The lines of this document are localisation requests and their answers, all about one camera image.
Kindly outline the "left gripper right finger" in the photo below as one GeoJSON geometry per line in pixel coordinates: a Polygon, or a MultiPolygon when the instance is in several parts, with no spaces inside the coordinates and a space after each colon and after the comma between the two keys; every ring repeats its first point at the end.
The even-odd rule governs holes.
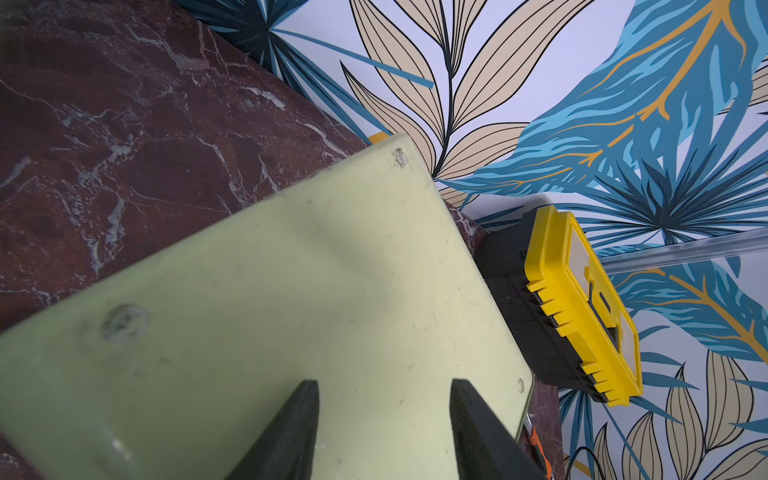
{"type": "Polygon", "coordinates": [[[449,412],[461,480],[543,478],[541,470],[468,380],[452,380],[449,412]]]}

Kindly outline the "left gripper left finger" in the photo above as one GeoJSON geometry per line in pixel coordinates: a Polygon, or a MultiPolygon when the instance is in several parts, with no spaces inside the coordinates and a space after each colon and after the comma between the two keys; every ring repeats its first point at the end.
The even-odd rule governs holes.
{"type": "Polygon", "coordinates": [[[310,479],[319,414],[318,382],[300,382],[226,479],[310,479]]]}

